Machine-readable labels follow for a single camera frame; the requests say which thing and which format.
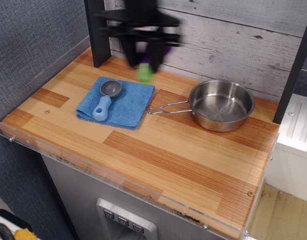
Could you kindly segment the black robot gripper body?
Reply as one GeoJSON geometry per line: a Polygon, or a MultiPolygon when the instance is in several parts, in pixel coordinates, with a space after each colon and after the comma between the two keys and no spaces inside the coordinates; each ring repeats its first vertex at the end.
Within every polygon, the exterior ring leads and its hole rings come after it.
{"type": "Polygon", "coordinates": [[[98,10],[95,17],[116,22],[100,27],[103,35],[135,42],[159,41],[177,47],[181,43],[178,33],[166,32],[166,28],[177,28],[181,21],[158,10],[156,0],[125,0],[123,9],[98,10]]]}

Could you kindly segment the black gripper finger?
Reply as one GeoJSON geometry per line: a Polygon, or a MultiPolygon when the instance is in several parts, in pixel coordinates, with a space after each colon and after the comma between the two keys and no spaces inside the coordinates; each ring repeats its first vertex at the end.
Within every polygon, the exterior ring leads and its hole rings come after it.
{"type": "Polygon", "coordinates": [[[129,65],[135,67],[139,63],[136,42],[133,39],[122,37],[120,43],[129,65]]]}
{"type": "Polygon", "coordinates": [[[149,42],[147,46],[148,63],[153,73],[157,72],[164,61],[167,47],[163,42],[149,42]]]}

